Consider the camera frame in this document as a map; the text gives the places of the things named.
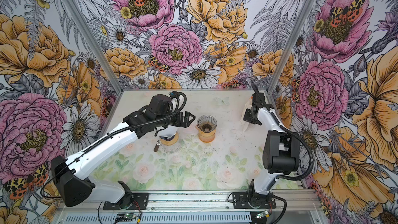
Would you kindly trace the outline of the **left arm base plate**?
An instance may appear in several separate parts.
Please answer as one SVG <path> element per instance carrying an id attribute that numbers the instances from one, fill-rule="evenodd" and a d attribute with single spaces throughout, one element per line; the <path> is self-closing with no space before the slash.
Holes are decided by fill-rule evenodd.
<path id="1" fill-rule="evenodd" d="M 103 210 L 145 210 L 148 204 L 149 193 L 127 193 L 117 203 L 105 202 Z"/>

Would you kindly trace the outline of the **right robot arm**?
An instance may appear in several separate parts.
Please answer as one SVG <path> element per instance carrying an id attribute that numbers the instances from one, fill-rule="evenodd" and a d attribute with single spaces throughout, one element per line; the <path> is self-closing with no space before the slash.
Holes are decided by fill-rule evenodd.
<path id="1" fill-rule="evenodd" d="M 265 102 L 264 93 L 252 95 L 252 106 L 246 109 L 243 120 L 265 129 L 262 152 L 263 171 L 248 187 L 248 204 L 253 208 L 273 207 L 271 190 L 283 175 L 295 172 L 299 166 L 300 142 L 285 131 L 272 105 Z"/>

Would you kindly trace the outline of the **clear glass carafe brown handle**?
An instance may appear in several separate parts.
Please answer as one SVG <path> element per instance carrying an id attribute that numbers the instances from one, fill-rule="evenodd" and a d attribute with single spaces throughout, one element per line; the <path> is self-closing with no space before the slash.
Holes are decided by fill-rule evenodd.
<path id="1" fill-rule="evenodd" d="M 156 145 L 153 149 L 154 152 L 165 152 L 165 153 L 174 153 L 177 152 L 181 149 L 181 144 L 179 142 L 176 142 L 172 145 L 169 144 L 163 144 L 161 140 L 158 140 L 156 142 Z"/>

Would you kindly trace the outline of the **wooden ring holder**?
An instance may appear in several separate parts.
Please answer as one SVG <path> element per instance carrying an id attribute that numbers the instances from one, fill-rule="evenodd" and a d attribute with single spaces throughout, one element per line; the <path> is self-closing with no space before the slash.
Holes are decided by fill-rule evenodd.
<path id="1" fill-rule="evenodd" d="M 171 146 L 174 145 L 175 143 L 177 143 L 179 140 L 179 134 L 176 133 L 174 136 L 170 137 L 170 138 L 166 138 L 166 137 L 160 137 L 160 142 L 162 145 L 165 146 Z"/>

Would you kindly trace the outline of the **grey ribbed dripper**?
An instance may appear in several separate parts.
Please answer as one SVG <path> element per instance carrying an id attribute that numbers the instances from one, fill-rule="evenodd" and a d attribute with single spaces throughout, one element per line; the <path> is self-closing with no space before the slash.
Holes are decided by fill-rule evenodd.
<path id="1" fill-rule="evenodd" d="M 197 121 L 197 128 L 204 133 L 210 133 L 217 128 L 217 120 L 211 115 L 203 115 Z"/>

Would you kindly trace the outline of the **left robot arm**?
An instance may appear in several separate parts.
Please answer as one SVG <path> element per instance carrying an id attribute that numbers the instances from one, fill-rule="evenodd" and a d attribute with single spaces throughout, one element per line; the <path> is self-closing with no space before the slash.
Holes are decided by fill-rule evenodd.
<path id="1" fill-rule="evenodd" d="M 189 127 L 195 120 L 184 112 L 187 96 L 173 91 L 157 94 L 150 103 L 132 112 L 110 132 L 85 149 L 51 161 L 52 180 L 65 206 L 74 207 L 85 201 L 108 202 L 120 209 L 133 205 L 133 193 L 123 181 L 111 183 L 90 178 L 104 161 L 144 135 L 154 132 L 160 139 L 177 138 L 179 128 Z"/>

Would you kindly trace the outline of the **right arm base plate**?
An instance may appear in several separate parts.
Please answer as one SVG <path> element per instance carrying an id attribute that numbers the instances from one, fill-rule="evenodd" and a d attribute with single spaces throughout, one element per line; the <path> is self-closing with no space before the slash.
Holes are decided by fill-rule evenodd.
<path id="1" fill-rule="evenodd" d="M 234 209 L 274 209 L 276 208 L 276 202 L 270 195 L 260 195 L 254 193 L 249 195 L 245 192 L 232 192 L 229 197 L 232 201 Z"/>

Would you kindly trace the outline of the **white paper coffee filter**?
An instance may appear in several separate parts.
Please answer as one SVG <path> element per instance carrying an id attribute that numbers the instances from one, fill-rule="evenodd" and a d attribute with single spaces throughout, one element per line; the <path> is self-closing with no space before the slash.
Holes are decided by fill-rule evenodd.
<path id="1" fill-rule="evenodd" d="M 177 133 L 177 131 L 178 131 L 177 127 L 170 125 L 166 129 L 159 131 L 158 136 L 170 138 L 174 136 Z"/>

